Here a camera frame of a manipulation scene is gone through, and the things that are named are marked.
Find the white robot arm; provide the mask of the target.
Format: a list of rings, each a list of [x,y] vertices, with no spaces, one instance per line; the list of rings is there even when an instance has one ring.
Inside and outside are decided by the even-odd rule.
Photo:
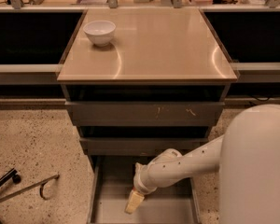
[[[125,212],[158,188],[212,172],[219,172],[220,224],[280,224],[280,105],[242,111],[223,135],[185,155],[169,148],[137,163]]]

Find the white covered gripper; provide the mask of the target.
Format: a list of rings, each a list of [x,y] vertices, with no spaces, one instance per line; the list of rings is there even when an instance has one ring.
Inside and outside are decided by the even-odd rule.
[[[157,187],[148,176],[148,166],[141,163],[135,164],[135,174],[133,177],[133,187],[125,207],[127,214],[132,214],[145,199],[144,195],[154,192]]]

